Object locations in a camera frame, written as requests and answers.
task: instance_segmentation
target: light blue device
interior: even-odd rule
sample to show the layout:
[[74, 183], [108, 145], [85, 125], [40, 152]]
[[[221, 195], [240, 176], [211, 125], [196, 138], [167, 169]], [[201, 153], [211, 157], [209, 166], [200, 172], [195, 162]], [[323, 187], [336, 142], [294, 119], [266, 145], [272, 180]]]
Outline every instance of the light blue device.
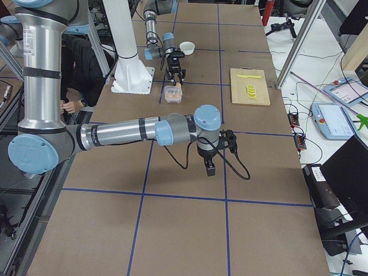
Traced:
[[346, 110], [335, 103], [315, 102], [311, 106], [313, 119], [322, 135], [328, 140], [348, 140], [357, 134]]
[[349, 108], [368, 99], [368, 88], [361, 82], [352, 78], [341, 78], [338, 82], [338, 84], [326, 85], [323, 91]]

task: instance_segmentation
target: cutting board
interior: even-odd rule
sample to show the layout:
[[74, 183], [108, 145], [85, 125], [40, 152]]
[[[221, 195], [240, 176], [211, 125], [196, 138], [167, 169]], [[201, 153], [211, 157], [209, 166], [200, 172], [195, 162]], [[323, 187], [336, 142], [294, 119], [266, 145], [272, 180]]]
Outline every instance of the cutting board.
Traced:
[[[262, 78], [240, 78], [236, 75], [257, 75], [262, 76]], [[231, 102], [233, 104], [271, 105], [265, 72], [263, 70], [231, 68], [230, 79]], [[247, 96], [247, 85], [254, 85], [256, 87], [257, 97], [255, 99], [251, 99]]]

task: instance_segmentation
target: label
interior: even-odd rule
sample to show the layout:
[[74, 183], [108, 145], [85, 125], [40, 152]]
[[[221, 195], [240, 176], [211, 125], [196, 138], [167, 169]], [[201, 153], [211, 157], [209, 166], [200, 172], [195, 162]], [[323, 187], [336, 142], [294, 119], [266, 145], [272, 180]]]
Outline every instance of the label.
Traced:
[[23, 48], [25, 56], [35, 55], [35, 34], [34, 30], [23, 30]]
[[313, 175], [315, 176], [317, 182], [325, 182], [326, 179], [324, 178], [322, 172], [321, 172], [321, 169], [320, 167], [312, 167], [312, 172], [313, 172]]

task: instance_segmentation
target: white pillar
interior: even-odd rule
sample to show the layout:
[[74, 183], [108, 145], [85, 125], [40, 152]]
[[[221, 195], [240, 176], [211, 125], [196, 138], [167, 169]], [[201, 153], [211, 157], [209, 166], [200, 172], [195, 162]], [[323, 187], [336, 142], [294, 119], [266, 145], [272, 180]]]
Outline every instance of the white pillar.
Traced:
[[149, 94], [155, 69], [138, 57], [128, 1], [103, 0], [103, 5], [119, 55], [112, 92]]

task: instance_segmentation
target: wooden block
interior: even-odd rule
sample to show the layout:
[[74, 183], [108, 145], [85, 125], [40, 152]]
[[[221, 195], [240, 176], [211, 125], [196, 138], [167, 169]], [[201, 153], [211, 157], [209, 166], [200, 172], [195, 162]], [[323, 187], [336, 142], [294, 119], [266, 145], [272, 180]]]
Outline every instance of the wooden block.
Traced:
[[[241, 78], [236, 75], [255, 75], [261, 79]], [[243, 105], [271, 105], [269, 91], [267, 89], [265, 72], [263, 70], [230, 69], [231, 79], [231, 102]], [[256, 98], [247, 96], [247, 85], [256, 87]]]
[[342, 60], [344, 71], [355, 71], [368, 55], [368, 24], [361, 31]]

